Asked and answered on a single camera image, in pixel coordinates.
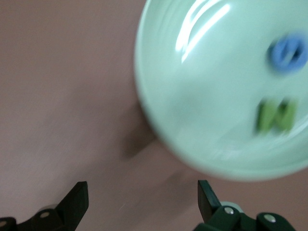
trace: blue object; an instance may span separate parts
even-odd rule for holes
[[[308,61],[308,46],[302,36],[288,35],[274,45],[270,58],[273,66],[280,72],[297,71]]]

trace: pink surface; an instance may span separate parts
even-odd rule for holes
[[[133,49],[144,0],[0,1],[0,217],[22,222],[77,181],[90,207],[78,231],[193,230],[197,180],[255,217],[306,230],[308,170],[236,183],[181,163],[146,124]]]

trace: light green plate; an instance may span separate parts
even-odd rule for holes
[[[308,32],[307,0],[148,0],[137,35],[141,104],[185,163],[233,180],[265,180],[308,165],[308,66],[284,76],[271,43]],[[256,133],[263,98],[299,100],[289,134]]]

